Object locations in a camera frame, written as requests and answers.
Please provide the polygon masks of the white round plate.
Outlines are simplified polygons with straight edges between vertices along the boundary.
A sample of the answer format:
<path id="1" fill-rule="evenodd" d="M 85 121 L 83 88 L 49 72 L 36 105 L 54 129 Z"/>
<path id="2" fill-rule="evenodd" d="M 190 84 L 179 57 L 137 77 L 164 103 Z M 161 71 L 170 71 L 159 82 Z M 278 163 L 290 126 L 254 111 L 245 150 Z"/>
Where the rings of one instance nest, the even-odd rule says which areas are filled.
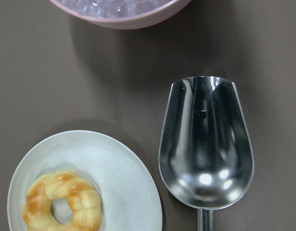
<path id="1" fill-rule="evenodd" d="M 24 231 L 22 208 L 40 176 L 72 170 L 102 198 L 103 231 L 160 231 L 162 207 L 155 182 L 140 158 L 123 143 L 93 131 L 73 130 L 36 144 L 12 177 L 7 201 L 10 230 Z"/>

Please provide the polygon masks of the metal ice scoop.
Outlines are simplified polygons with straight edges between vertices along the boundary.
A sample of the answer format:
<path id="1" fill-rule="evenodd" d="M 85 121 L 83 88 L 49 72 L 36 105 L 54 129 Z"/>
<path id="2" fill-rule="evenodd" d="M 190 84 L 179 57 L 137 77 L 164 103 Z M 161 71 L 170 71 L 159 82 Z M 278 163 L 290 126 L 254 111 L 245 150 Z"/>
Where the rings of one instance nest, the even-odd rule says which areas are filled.
<path id="1" fill-rule="evenodd" d="M 240 200 L 254 174 L 251 142 L 233 82 L 201 76 L 171 85 L 158 162 L 168 191 L 197 210 L 197 229 L 213 230 L 213 212 Z"/>

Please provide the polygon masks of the pink bowl of ice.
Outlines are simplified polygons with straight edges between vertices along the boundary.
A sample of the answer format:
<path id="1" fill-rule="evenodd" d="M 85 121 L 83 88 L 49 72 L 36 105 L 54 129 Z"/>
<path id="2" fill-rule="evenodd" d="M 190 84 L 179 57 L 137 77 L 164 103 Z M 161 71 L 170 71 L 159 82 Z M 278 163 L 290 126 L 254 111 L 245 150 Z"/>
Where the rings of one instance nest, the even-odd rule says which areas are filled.
<path id="1" fill-rule="evenodd" d="M 52 0 L 68 14 L 113 29 L 156 25 L 182 10 L 189 0 Z"/>

